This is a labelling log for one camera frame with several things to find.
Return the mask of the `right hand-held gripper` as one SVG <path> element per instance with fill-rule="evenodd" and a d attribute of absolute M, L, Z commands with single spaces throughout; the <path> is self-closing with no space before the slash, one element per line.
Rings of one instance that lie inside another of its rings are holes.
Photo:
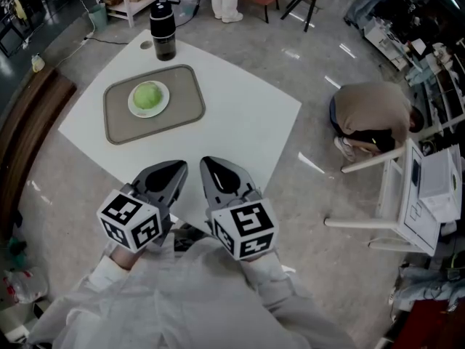
<path fill-rule="evenodd" d="M 251 175 L 214 156 L 201 159 L 200 172 L 212 236 L 235 260 L 250 260 L 271 251 L 278 236 L 278 220 Z"/>

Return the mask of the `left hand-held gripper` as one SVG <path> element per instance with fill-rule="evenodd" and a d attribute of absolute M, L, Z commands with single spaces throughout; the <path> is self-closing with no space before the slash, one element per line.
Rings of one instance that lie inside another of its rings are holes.
<path fill-rule="evenodd" d="M 186 161 L 163 161 L 143 169 L 132 184 L 112 190 L 97 210 L 106 236 L 130 252 L 161 237 L 187 176 Z"/>

